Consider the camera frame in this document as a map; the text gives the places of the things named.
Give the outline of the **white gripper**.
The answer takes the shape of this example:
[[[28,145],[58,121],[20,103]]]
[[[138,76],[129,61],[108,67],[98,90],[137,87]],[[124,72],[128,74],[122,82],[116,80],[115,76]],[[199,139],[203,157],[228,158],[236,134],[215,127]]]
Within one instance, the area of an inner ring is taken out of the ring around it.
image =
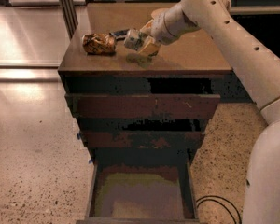
[[[148,21],[140,32],[149,35],[138,50],[142,56],[156,56],[161,44],[169,45],[177,40],[176,19],[168,11],[158,15],[154,20]]]

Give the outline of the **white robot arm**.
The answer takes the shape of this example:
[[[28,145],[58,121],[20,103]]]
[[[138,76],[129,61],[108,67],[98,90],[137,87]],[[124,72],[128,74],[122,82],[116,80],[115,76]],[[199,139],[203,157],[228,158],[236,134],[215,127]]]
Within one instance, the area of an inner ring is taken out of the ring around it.
[[[230,15],[231,0],[181,0],[141,31],[168,45],[205,30],[255,102],[268,127],[253,146],[243,224],[280,224],[280,59]]]

